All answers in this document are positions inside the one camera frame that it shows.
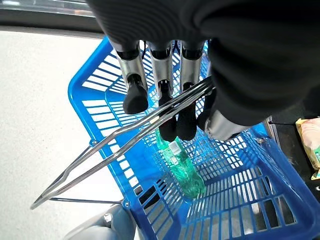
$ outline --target white floor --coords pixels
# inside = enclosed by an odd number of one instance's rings
[[[0,238],[56,240],[105,204],[30,205],[89,143],[68,84],[101,40],[0,31]],[[95,155],[86,165],[101,160]],[[118,201],[107,168],[64,197]]]

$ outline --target yellow package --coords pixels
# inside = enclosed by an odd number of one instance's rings
[[[317,171],[311,179],[320,179],[320,118],[300,118],[295,125],[312,167]]]

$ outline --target metal tongs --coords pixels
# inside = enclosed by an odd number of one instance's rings
[[[56,197],[65,191],[69,190],[73,186],[77,185],[87,177],[91,176],[95,172],[101,170],[103,167],[107,166],[123,154],[125,154],[129,149],[131,149],[138,141],[140,141],[143,137],[147,134],[161,126],[163,123],[171,119],[175,116],[178,112],[182,109],[186,108],[202,96],[209,94],[214,89],[214,85],[212,82],[211,77],[205,78],[203,81],[195,84],[179,96],[173,98],[172,100],[168,101],[163,106],[159,107],[158,109],[151,112],[149,115],[146,115],[144,118],[115,130],[109,136],[105,137],[102,141],[100,141],[97,145],[92,147],[90,150],[88,148],[85,152],[83,152],[78,158],[76,158],[61,174],[60,176],[53,181],[53,183],[46,189],[44,192],[35,200],[35,202],[31,205],[31,209],[35,209],[47,200],[50,200],[53,197]],[[98,152],[101,148],[103,148],[107,143],[113,140],[115,137],[136,129],[148,122],[151,123],[148,127],[141,130],[137,135],[131,138],[123,147],[121,147],[117,152],[113,153],[109,157],[105,158],[102,162],[92,167],[90,170],[86,171],[82,175],[78,176],[71,182],[67,183],[66,185],[60,187],[59,189],[55,190],[58,186],[64,183],[67,180],[70,172],[74,170],[77,166],[91,157],[93,154]]]

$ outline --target green plastic bottle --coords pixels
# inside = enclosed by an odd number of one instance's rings
[[[162,153],[171,173],[178,180],[179,185],[188,198],[196,198],[205,192],[205,184],[193,166],[178,137],[174,141],[163,140],[159,130],[155,131],[156,144]]]

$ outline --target bottle label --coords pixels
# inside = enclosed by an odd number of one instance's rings
[[[176,143],[176,141],[170,142],[169,148],[172,151],[173,155],[177,155],[177,154],[181,153],[181,149],[180,149],[179,145]]]

